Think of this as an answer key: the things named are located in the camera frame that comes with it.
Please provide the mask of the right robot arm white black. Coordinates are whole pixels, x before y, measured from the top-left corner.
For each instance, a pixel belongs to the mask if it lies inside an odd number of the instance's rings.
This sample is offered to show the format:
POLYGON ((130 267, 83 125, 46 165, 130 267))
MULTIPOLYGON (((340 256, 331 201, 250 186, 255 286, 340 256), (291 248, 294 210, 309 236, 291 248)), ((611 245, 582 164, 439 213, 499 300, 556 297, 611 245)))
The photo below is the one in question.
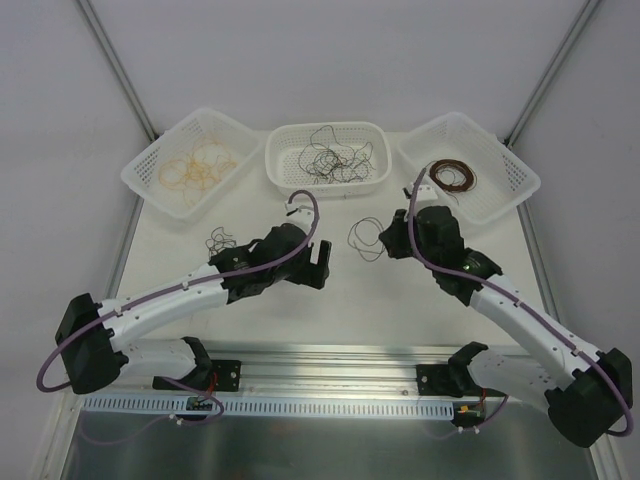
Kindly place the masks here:
POLYGON ((546 413, 565 439, 583 448, 603 435, 633 432, 630 359, 530 306, 498 264, 465 245, 449 208, 398 209, 379 239, 390 258, 420 261, 442 291, 499 326, 533 360, 509 360, 470 342, 428 380, 429 389, 457 398, 481 388, 514 397, 546 413))

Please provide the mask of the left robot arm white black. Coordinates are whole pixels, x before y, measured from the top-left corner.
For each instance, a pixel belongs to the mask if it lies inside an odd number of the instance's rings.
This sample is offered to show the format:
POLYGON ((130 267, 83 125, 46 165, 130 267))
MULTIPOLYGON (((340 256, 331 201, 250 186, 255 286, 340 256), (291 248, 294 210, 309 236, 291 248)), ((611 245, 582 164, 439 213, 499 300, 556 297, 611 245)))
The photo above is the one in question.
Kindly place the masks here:
POLYGON ((149 377, 156 390, 210 388, 218 372, 201 340, 154 340, 149 333, 201 310, 258 296, 280 281, 322 289, 332 245, 321 241, 316 261, 313 247, 303 229, 284 223, 263 239, 219 246, 208 263, 174 286, 126 301, 75 297, 55 336, 71 389, 90 394, 128 376, 149 377))

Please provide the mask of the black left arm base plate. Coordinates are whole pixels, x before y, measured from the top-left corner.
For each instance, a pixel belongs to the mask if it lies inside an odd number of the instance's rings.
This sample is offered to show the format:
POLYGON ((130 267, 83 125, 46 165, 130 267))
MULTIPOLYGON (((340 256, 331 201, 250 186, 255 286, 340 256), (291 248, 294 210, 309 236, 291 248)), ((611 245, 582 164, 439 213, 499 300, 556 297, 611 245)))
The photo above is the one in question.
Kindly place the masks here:
POLYGON ((197 366, 178 382, 199 391, 213 386, 213 392, 237 392, 241 367, 239 360, 212 359, 209 363, 197 366))

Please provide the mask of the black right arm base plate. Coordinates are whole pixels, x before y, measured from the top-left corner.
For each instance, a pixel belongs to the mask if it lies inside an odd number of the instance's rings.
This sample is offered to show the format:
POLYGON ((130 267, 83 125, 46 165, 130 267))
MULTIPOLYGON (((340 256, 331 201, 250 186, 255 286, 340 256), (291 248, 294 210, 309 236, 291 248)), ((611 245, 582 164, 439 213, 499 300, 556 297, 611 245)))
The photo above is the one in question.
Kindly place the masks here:
POLYGON ((477 385, 469 373, 461 367, 449 364, 418 364, 415 366, 416 384, 420 396, 446 396, 462 398, 465 396, 490 398, 504 397, 505 394, 494 389, 483 389, 477 385))

